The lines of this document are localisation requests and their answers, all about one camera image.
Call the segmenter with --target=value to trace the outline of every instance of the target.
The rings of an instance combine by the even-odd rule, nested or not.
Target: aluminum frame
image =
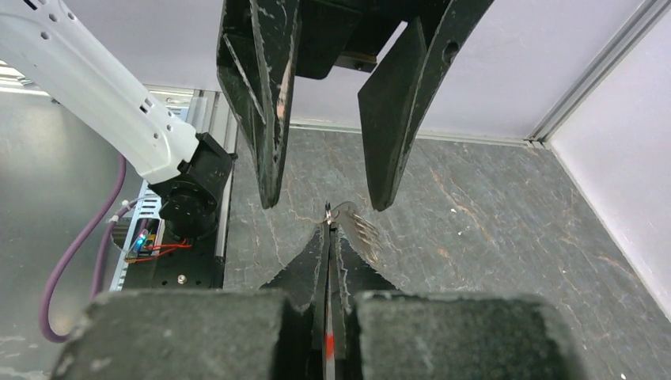
[[[361,134],[361,128],[346,124],[336,123],[325,120],[313,120],[295,118],[291,120],[290,129],[302,129],[304,131],[322,131],[322,132],[341,132],[341,133],[355,133]],[[456,133],[440,132],[440,131],[423,131],[419,130],[415,136],[415,140],[436,140],[436,141],[452,141],[455,143],[475,143],[487,145],[500,146],[523,146],[538,149],[546,149],[542,144],[524,139],[508,139],[505,137],[490,137],[477,135],[460,135]]]
[[[671,0],[646,0],[541,120],[528,140],[547,142],[669,9]]]
[[[128,249],[131,248],[131,244],[133,244],[133,240],[135,239],[135,229],[137,228],[138,221],[140,220],[142,204],[144,203],[144,199],[142,198],[146,196],[146,193],[149,191],[147,186],[147,181],[144,180],[142,182],[142,186],[140,187],[140,193],[138,194],[138,198],[140,198],[140,200],[133,210],[131,224],[128,226],[128,232],[126,234],[126,240],[123,243],[123,248],[121,252],[119,252],[119,259],[116,262],[116,270],[114,271],[114,276],[110,282],[109,291],[120,291],[123,288],[123,282],[126,279],[126,271],[128,270],[128,263],[124,260],[126,257],[125,252],[128,252]]]

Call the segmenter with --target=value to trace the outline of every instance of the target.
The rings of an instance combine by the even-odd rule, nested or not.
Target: cable
[[[114,200],[121,192],[121,187],[123,186],[123,180],[125,179],[125,177],[126,177],[126,159],[121,154],[119,154],[119,172],[117,173],[116,176],[116,182],[114,184],[114,188],[112,189],[112,194],[110,194],[107,200],[105,200],[105,202],[103,203],[102,207],[100,207],[100,210],[98,210],[98,212],[93,216],[91,221],[84,227],[84,229],[74,239],[72,244],[70,244],[70,246],[67,248],[63,256],[60,258],[59,262],[54,267],[53,272],[51,272],[51,275],[47,279],[47,283],[44,285],[44,292],[42,294],[42,301],[40,303],[38,321],[42,335],[44,335],[44,337],[51,342],[62,343],[66,341],[67,337],[70,335],[69,333],[67,333],[66,335],[57,334],[51,328],[51,324],[49,323],[49,305],[51,304],[51,297],[54,295],[54,289],[56,288],[56,284],[58,284],[59,279],[63,274],[63,271],[65,271],[65,268],[70,263],[70,260],[72,260],[72,257],[77,252],[79,247],[82,246],[84,240],[86,240],[86,238],[91,234],[93,229],[96,228],[98,223],[100,223],[102,218],[105,216],[105,214],[107,214],[109,209],[114,204]],[[125,214],[128,211],[128,209],[129,208],[125,207],[122,208],[120,211],[118,211],[115,215],[116,220],[118,220],[118,218],[120,218],[123,214]],[[105,231],[105,235],[103,235],[104,242],[101,242],[100,249],[98,250],[98,258],[96,259],[96,269],[95,272],[93,273],[93,281],[91,283],[91,291],[89,293],[90,298],[94,297],[100,290],[100,285],[103,279],[103,272],[104,272],[104,258],[107,253],[107,240],[108,240],[107,236],[112,232],[112,228],[114,228],[115,224],[116,221],[114,220],[114,218],[112,218],[112,222],[109,223],[107,231]]]
[[[149,251],[155,251],[157,249],[161,248],[191,248],[190,244],[187,244],[187,239],[184,239],[181,243],[168,243],[168,244],[161,244],[161,245],[148,245],[145,247]]]
[[[139,259],[129,259],[126,262],[134,264],[134,263],[144,263],[144,262],[147,262],[147,261],[156,260],[158,257],[161,257],[161,256],[164,256],[165,254],[174,252],[176,249],[177,249],[177,247],[173,247],[173,248],[170,248],[170,249],[166,249],[165,251],[157,254],[156,256],[143,257],[143,258],[139,258]]]
[[[140,222],[140,228],[138,228],[138,231],[140,231],[140,232],[138,232],[138,238],[139,238],[139,235],[145,230],[146,225],[149,224],[149,219],[144,218],[144,219],[141,219],[141,220],[142,221]]]

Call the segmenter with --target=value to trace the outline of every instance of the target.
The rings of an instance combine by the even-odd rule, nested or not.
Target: gray marble surface
[[[403,291],[530,292],[559,307],[593,378],[671,378],[671,324],[551,152],[418,141],[395,204],[370,208],[361,135],[290,133],[282,198],[260,206],[238,142],[225,288],[271,279],[326,200],[381,232],[375,268]]]

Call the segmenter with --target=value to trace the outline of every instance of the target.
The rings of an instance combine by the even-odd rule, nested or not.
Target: metal panel
[[[222,144],[225,151],[229,152],[229,154],[233,154],[236,151],[237,122],[235,121],[235,117],[233,117],[233,113],[230,111],[230,107],[224,101],[224,97],[221,96],[220,99],[214,114],[214,122],[210,127],[210,133],[214,139]],[[223,260],[226,258],[226,238],[229,233],[230,198],[234,177],[234,173],[231,173],[231,177],[224,187],[221,216],[219,217],[219,230],[217,231],[218,237],[215,255],[221,257]]]
[[[161,244],[180,244],[179,238],[159,230]],[[214,257],[217,235],[209,234],[188,249],[176,249],[155,260],[131,264],[127,289],[211,289],[221,287],[222,262]]]
[[[205,132],[212,124],[212,112],[217,96],[214,91],[196,90],[193,92],[186,122],[194,126],[196,132]]]
[[[549,143],[671,317],[671,13]]]

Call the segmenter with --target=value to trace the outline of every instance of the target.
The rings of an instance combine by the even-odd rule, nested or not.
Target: floor
[[[44,282],[107,198],[117,169],[116,151],[49,97],[0,92],[0,380],[47,378],[59,346],[37,327]],[[129,166],[116,205],[137,197],[139,187]],[[94,230],[56,288],[57,333],[66,333],[87,303],[103,230]]]
[[[671,323],[549,151],[418,141],[396,203],[377,213],[360,135],[293,130],[271,211],[238,148],[225,288],[267,282],[326,200],[351,200],[381,231],[376,269],[401,290],[537,293],[559,307],[593,378],[671,378]]]

